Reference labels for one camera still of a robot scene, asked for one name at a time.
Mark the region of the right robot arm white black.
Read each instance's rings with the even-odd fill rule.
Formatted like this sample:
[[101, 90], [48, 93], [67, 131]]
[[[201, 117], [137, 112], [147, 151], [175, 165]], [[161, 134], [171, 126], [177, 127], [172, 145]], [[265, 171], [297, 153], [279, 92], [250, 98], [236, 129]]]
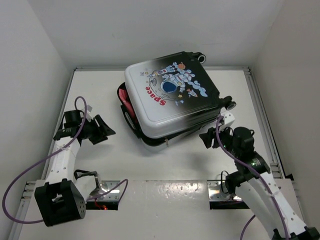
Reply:
[[237, 170], [224, 185], [250, 208], [272, 240], [318, 240], [320, 233], [295, 213], [277, 185], [271, 168], [255, 151], [254, 130], [211, 127], [200, 134], [206, 148], [221, 148], [234, 160]]

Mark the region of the pink patterned garment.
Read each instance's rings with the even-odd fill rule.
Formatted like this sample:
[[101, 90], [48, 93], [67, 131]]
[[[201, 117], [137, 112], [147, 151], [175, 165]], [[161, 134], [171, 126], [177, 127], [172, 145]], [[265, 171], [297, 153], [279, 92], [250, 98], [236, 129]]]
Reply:
[[133, 106], [130, 101], [129, 94], [128, 94], [128, 91], [127, 91], [127, 88], [126, 88], [126, 85], [124, 82], [117, 89], [117, 96], [118, 96], [120, 102], [122, 103], [122, 105], [124, 106], [126, 112], [130, 116], [131, 120], [134, 123], [138, 123], [137, 116], [136, 116], [135, 111], [133, 109]]

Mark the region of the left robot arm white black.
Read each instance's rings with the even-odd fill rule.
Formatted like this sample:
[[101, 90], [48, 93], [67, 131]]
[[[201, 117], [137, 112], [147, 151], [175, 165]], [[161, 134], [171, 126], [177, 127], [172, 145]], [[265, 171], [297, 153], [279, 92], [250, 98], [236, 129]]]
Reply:
[[93, 145], [106, 141], [115, 134], [100, 115], [92, 117], [83, 110], [70, 110], [54, 136], [51, 168], [43, 186], [37, 187], [34, 197], [47, 227], [83, 219], [86, 203], [93, 194], [102, 192], [96, 171], [75, 169], [77, 154], [82, 142]]

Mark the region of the grey lined suitcase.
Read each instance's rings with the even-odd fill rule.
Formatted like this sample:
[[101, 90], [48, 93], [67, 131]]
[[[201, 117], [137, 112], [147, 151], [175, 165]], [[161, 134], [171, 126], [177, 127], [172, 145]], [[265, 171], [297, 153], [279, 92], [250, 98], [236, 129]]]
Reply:
[[218, 88], [203, 64], [201, 52], [181, 51], [132, 64], [124, 71], [124, 83], [138, 123], [121, 103], [124, 118], [134, 135], [153, 150], [213, 123], [222, 109], [237, 104]]

